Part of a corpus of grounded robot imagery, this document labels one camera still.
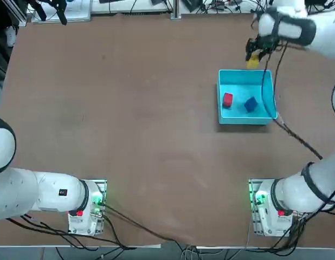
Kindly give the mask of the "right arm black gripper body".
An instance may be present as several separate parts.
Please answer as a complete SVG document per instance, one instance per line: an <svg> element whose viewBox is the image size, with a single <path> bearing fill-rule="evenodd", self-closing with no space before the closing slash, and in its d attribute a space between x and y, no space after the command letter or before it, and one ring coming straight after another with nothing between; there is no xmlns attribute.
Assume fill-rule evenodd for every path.
<svg viewBox="0 0 335 260"><path fill-rule="evenodd" d="M273 52L279 45L279 39L274 36L257 36L254 40L255 50Z"/></svg>

